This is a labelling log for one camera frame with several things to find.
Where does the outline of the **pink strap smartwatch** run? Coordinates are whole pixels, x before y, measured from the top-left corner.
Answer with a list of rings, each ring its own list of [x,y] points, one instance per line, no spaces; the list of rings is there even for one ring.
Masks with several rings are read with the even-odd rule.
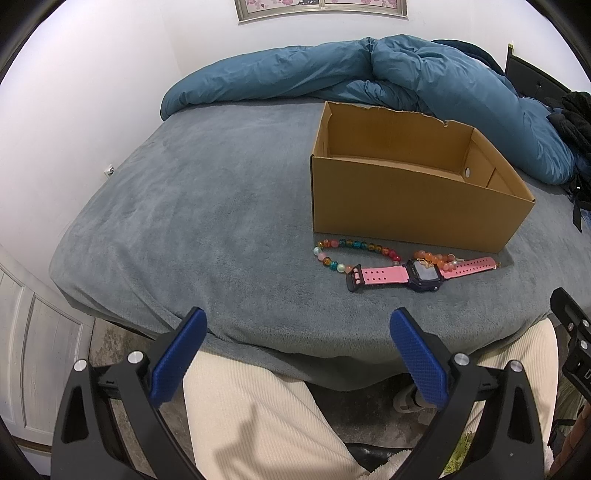
[[[448,256],[441,260],[419,257],[405,264],[390,267],[365,268],[360,264],[346,273],[349,292],[363,287],[405,285],[416,292],[438,291],[444,282],[487,272],[498,268],[492,257],[473,260],[453,259]]]

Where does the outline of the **cream trouser right leg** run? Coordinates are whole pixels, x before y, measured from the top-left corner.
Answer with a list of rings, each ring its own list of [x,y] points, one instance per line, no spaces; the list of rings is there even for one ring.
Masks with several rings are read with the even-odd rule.
[[[554,454],[548,446],[554,418],[558,386],[558,346],[552,322],[546,318],[530,327],[518,340],[496,350],[490,350],[478,361],[480,366],[501,369],[511,360],[518,360],[525,368],[538,412],[544,443],[545,473],[548,474]],[[425,412],[433,407],[423,398],[411,377],[402,388],[402,380],[396,380],[394,409],[401,414]],[[444,469],[443,475],[457,471],[472,444],[479,426],[485,402],[476,402],[467,421],[461,440]]]

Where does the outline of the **cream trouser leg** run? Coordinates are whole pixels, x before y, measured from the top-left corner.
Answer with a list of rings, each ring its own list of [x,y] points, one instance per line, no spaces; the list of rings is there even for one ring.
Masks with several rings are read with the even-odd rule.
[[[193,456],[207,479],[362,479],[368,472],[304,382],[207,352],[183,379]]]
[[[501,369],[511,360],[518,360],[525,368],[538,412],[544,443],[545,473],[548,474],[554,454],[548,446],[554,418],[558,386],[558,346],[552,322],[546,318],[530,327],[518,340],[496,350],[490,350],[478,361],[480,366]],[[402,388],[402,380],[396,380],[394,409],[401,414],[425,412],[433,407],[423,398],[411,377]],[[472,444],[479,426],[485,402],[476,402],[467,421],[461,440],[444,469],[443,475],[457,471]]]

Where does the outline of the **white door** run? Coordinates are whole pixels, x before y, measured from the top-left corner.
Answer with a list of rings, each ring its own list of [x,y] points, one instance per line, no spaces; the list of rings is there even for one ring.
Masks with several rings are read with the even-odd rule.
[[[1,417],[13,436],[52,443],[67,379],[89,354],[94,323],[1,251]]]

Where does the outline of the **cream trouser left leg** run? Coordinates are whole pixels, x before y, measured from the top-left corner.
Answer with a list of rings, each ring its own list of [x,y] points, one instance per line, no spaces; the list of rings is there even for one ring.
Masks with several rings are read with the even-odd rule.
[[[207,352],[183,379],[193,456],[207,479],[362,479],[368,472],[304,382]]]

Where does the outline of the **black clothes pile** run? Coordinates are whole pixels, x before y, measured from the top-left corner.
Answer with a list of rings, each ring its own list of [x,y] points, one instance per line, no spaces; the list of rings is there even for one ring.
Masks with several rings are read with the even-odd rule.
[[[590,94],[573,91],[561,100],[550,100],[548,120],[575,157],[567,182],[573,203],[573,224],[582,231],[582,212],[590,211]]]

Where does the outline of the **black headboard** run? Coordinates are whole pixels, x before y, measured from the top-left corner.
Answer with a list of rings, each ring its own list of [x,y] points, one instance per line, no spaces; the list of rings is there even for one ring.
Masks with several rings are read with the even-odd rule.
[[[570,93],[560,81],[516,56],[512,43],[508,44],[505,75],[520,96],[535,98],[553,109],[561,109],[563,98]]]

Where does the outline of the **brown cardboard box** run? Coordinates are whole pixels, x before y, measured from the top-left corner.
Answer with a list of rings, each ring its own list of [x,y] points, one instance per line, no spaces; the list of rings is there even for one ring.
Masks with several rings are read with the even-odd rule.
[[[536,199],[475,127],[327,102],[311,150],[317,233],[498,253]]]

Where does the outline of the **teal blue duvet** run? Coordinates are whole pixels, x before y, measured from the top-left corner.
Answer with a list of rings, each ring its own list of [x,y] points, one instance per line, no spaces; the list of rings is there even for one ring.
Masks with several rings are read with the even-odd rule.
[[[197,105],[313,97],[420,112],[477,128],[515,167],[568,182],[584,156],[553,125],[549,106],[461,50],[409,35],[289,46],[226,58],[174,84],[160,116]]]

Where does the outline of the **floral film window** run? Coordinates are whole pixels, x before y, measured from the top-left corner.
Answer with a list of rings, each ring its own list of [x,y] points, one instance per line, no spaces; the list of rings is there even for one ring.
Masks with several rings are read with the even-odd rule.
[[[308,13],[360,13],[408,17],[405,0],[235,0],[239,22]]]

